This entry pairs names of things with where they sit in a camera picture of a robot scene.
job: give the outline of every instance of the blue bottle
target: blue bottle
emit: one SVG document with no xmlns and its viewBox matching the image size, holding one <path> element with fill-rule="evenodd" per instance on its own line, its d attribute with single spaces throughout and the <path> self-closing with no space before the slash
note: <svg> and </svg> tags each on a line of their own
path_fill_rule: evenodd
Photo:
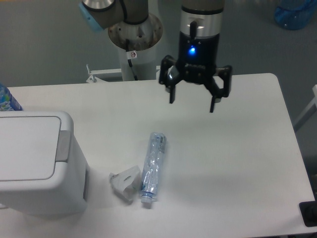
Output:
<svg viewBox="0 0 317 238">
<path fill-rule="evenodd" d="M 9 89 L 0 83 L 0 112 L 1 111 L 22 111 L 21 105 L 12 96 Z"/>
<path fill-rule="evenodd" d="M 288 30 L 304 28 L 317 8 L 317 0 L 281 0 L 276 8 L 276 23 Z"/>
</svg>

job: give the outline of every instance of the white table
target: white table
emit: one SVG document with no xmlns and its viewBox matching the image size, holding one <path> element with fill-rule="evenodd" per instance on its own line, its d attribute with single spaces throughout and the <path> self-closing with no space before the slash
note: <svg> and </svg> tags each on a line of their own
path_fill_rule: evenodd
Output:
<svg viewBox="0 0 317 238">
<path fill-rule="evenodd" d="M 2 238 L 246 238 L 316 232 L 298 204 L 314 196 L 272 74 L 233 77 L 210 114 L 204 86 L 181 82 L 174 104 L 157 81 L 10 88 L 26 110 L 63 110 L 91 167 L 83 214 L 0 210 Z M 168 140 L 151 210 L 113 195 L 110 172 L 142 169 L 150 132 Z"/>
</svg>

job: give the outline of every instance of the plastic bottle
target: plastic bottle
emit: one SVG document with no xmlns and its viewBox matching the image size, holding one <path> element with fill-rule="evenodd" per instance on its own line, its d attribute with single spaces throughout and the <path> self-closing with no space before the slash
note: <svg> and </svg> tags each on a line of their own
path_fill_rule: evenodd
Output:
<svg viewBox="0 0 317 238">
<path fill-rule="evenodd" d="M 0 111 L 22 111 L 21 105 L 12 96 L 9 89 L 0 83 Z"/>
<path fill-rule="evenodd" d="M 276 23 L 288 30 L 304 28 L 317 8 L 317 0 L 281 0 L 274 13 Z"/>
<path fill-rule="evenodd" d="M 165 145 L 166 137 L 163 133 L 151 133 L 142 172 L 142 203 L 151 204 L 156 201 L 159 177 L 165 157 Z"/>
</svg>

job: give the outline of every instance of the gray floor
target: gray floor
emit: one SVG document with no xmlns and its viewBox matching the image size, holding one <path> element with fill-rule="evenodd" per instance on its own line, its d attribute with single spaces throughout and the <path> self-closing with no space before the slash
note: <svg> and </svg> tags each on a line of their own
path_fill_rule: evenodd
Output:
<svg viewBox="0 0 317 238">
<path fill-rule="evenodd" d="M 96 34 L 89 29 L 78 2 L 0 2 L 2 83 L 83 83 L 87 63 L 91 69 L 119 68 L 107 32 Z M 177 56 L 180 0 L 149 2 L 150 11 L 164 25 L 159 65 L 165 55 Z M 313 98 L 312 87 L 317 84 L 317 13 L 306 28 L 287 31 L 274 22 L 276 5 L 277 0 L 227 0 L 217 62 L 231 64 L 234 74 L 274 73 L 293 121 Z M 297 138 L 308 171 L 317 174 L 317 115 L 300 129 Z"/>
</svg>

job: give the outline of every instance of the bottle cap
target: bottle cap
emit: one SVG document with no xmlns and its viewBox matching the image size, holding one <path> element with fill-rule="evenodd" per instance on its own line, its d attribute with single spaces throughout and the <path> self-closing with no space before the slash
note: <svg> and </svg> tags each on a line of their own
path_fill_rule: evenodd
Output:
<svg viewBox="0 0 317 238">
<path fill-rule="evenodd" d="M 142 203 L 152 203 L 152 198 L 151 197 L 148 197 L 148 196 L 142 196 L 141 198 L 141 202 Z"/>
</svg>

